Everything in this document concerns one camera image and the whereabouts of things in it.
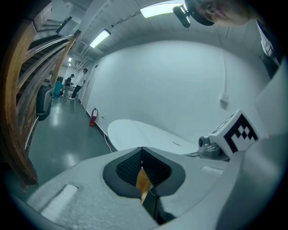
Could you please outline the narrow ceiling light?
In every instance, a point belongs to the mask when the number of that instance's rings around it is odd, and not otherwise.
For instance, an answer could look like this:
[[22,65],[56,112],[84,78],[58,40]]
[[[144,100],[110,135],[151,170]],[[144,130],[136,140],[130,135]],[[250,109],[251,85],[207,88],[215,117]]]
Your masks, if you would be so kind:
[[107,29],[104,29],[101,33],[99,33],[94,40],[90,43],[91,48],[95,48],[97,45],[99,45],[103,40],[105,40],[107,37],[111,35],[111,32]]

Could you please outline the white wall conduit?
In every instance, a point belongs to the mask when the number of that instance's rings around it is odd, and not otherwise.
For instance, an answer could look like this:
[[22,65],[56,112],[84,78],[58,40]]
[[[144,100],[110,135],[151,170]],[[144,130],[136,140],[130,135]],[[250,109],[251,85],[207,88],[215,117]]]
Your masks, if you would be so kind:
[[224,88],[221,96],[221,100],[225,103],[229,101],[229,96],[227,93],[228,76],[227,76],[227,65],[226,65],[226,55],[225,50],[223,50],[223,67],[224,67]]

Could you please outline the brown wooden staircase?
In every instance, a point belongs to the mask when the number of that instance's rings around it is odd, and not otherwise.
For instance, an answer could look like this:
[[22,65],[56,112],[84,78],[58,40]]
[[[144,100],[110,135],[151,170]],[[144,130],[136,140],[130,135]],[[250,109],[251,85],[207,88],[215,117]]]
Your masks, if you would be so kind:
[[38,183],[29,158],[38,123],[36,99],[47,77],[54,87],[62,63],[80,31],[61,36],[67,21],[57,22],[54,35],[38,39],[51,22],[51,0],[24,0],[0,29],[0,163],[12,169],[23,190]]

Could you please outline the white round table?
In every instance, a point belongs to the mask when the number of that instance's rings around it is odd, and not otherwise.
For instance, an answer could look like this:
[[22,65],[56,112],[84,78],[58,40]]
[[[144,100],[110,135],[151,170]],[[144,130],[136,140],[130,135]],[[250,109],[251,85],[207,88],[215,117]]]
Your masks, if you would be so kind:
[[198,146],[174,134],[130,119],[119,119],[108,126],[108,138],[118,151],[137,147],[153,147],[178,155],[195,153]]

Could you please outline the person's black clothing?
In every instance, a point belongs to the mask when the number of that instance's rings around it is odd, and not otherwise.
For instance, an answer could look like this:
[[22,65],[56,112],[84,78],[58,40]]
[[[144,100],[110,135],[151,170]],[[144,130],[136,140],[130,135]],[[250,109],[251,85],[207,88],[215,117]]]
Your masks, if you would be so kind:
[[272,29],[260,21],[256,23],[261,36],[261,59],[270,79],[273,79],[284,58],[284,52]]

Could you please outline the red fire extinguisher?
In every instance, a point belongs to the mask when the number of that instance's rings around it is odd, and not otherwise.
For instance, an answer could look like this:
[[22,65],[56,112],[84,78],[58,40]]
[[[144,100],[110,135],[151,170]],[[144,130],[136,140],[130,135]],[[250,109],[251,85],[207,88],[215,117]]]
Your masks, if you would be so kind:
[[90,116],[90,122],[89,122],[90,127],[94,127],[96,119],[97,119],[97,114],[98,114],[98,109],[94,107]]

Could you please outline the long ceiling light panel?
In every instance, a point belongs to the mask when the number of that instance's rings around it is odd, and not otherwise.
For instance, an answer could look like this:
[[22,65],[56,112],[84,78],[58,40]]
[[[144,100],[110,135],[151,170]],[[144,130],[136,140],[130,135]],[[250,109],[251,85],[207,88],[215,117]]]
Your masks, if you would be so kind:
[[160,3],[156,3],[153,5],[149,5],[140,9],[141,14],[145,18],[150,18],[162,14],[173,13],[173,8],[176,6],[180,6],[185,3],[185,0],[169,0]]

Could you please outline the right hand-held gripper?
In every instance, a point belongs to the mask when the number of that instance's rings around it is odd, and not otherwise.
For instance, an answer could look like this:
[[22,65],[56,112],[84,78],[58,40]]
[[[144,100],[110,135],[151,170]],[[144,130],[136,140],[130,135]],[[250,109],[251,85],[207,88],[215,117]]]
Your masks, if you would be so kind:
[[239,109],[198,139],[198,154],[204,159],[229,161],[234,153],[246,150],[258,138],[256,129]]

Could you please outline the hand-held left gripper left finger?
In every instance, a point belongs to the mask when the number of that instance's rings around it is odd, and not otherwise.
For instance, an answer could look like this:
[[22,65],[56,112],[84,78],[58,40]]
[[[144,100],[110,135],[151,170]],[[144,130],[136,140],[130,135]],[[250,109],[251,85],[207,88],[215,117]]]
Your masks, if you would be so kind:
[[27,204],[68,230],[152,230],[158,223],[140,199],[118,196],[104,182],[104,166],[130,150],[83,160],[39,187]]

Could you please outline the white wall junction box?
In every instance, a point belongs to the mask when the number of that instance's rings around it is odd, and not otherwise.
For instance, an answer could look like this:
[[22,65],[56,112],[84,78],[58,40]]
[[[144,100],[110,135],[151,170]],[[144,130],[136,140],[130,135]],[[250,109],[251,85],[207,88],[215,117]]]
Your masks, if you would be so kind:
[[220,107],[221,109],[227,110],[228,108],[228,103],[229,103],[229,97],[226,94],[223,94],[220,97]]

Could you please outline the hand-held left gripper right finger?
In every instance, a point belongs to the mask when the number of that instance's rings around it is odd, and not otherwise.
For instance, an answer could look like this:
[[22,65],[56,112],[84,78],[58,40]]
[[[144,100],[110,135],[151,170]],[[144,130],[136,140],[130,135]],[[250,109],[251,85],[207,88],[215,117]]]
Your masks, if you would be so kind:
[[142,230],[216,230],[223,203],[209,193],[226,166],[143,147],[142,167],[153,186],[144,204],[154,226],[146,221]]

